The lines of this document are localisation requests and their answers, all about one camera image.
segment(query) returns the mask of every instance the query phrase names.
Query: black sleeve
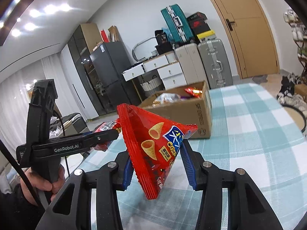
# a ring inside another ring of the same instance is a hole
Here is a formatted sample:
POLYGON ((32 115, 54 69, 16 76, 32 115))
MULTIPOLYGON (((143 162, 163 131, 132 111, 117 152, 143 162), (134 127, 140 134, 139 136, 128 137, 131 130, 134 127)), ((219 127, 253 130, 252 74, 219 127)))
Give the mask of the black sleeve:
POLYGON ((20 184, 11 194, 0 192, 1 229, 35 230, 43 213, 25 199, 20 184))

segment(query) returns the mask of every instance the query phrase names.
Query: ceiling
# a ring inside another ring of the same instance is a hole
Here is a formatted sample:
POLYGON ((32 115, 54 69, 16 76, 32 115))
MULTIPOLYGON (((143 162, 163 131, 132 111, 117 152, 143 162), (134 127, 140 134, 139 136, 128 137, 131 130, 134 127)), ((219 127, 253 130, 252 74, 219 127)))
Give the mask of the ceiling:
POLYGON ((4 45, 0 47, 0 71, 2 70, 0 82, 34 61, 61 51, 77 26, 87 22, 106 1, 34 0, 20 17, 21 21, 13 27, 13 29, 19 29, 21 35, 13 37, 9 34, 4 45), (73 9, 36 18, 29 15, 32 9, 43 12, 43 8, 49 4, 59 6, 62 3, 68 3, 73 9), (38 28, 34 31, 26 31, 24 25, 29 22, 38 28))

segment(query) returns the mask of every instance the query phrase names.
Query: refrigerator sticker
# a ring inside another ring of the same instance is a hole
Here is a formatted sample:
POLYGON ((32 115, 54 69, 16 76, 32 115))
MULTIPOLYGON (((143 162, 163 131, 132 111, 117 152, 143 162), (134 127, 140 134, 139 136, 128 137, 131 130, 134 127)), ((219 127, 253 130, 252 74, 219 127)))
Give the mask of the refrigerator sticker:
POLYGON ((100 45, 100 49, 101 49, 102 52, 104 52, 104 47, 103 47, 102 44, 100 45))

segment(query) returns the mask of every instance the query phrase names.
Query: door frame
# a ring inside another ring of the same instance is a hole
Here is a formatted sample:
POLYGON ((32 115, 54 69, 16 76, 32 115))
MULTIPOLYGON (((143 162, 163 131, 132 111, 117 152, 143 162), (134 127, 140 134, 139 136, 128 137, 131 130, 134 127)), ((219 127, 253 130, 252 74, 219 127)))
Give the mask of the door frame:
MULTIPOLYGON (((224 29, 226 31, 226 34, 227 34, 227 37, 229 39, 229 42, 230 42, 230 45, 231 45, 231 49, 232 49, 232 52, 233 52, 233 55, 234 55, 234 60, 235 60, 235 64, 237 66, 237 71, 238 71, 238 74, 240 76, 240 79, 243 79, 243 78, 247 78, 247 73, 246 71, 242 70, 241 71, 241 67, 240 67, 240 63, 239 63, 239 60, 243 58, 243 55, 242 53, 237 53, 236 49, 235 49, 235 46, 234 46, 234 40, 231 36, 231 33, 230 33, 230 30, 229 30, 229 27, 227 25, 227 22, 225 21, 225 18, 223 17, 223 14, 220 10, 220 8, 224 8, 221 0, 210 0, 216 10, 216 12, 218 13, 221 21, 222 21, 222 24, 224 26, 224 29)), ((278 59, 278 54, 277 54, 277 49, 276 49, 276 44, 275 44, 275 40, 274 40, 274 37, 273 37, 273 33, 272 33, 272 30, 271 30, 271 27, 270 27, 270 24, 269 24, 269 21, 262 9, 262 6, 260 5, 259 1, 256 0, 260 10, 261 10, 261 13, 267 23, 267 26, 268 26, 268 29, 269 29, 269 32, 270 32, 270 35, 271 35, 271 39, 272 39, 272 42, 273 42, 273 46, 274 46, 274 53, 275 53, 275 58, 276 58, 276 63, 277 63, 277 73, 280 72, 280 67, 279 67, 279 59, 278 59)))

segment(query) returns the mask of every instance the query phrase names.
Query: red snack bag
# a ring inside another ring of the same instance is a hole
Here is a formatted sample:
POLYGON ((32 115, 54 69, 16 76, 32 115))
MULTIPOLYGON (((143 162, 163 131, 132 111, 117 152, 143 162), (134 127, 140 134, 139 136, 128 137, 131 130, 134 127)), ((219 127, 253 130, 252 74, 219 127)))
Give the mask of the red snack bag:
POLYGON ((197 125, 183 125, 134 105, 121 104, 117 113, 136 175, 147 199, 156 199, 175 161, 183 139, 197 125))
MULTIPOLYGON (((121 133, 122 129, 120 127, 119 118, 115 121, 103 122, 101 125, 97 126, 93 130, 93 132, 100 132, 100 131, 106 131, 106 130, 111 130, 111 129, 116 129, 118 131, 118 133, 121 133)), ((113 141, 106 142, 106 143, 103 143, 103 144, 97 144, 94 147, 94 149, 106 151, 109 148, 109 146, 111 145, 112 142, 113 141)))
POLYGON ((203 91, 197 90, 195 88, 186 88, 185 92, 191 94, 192 96, 196 98, 201 98, 201 95, 203 94, 203 91))

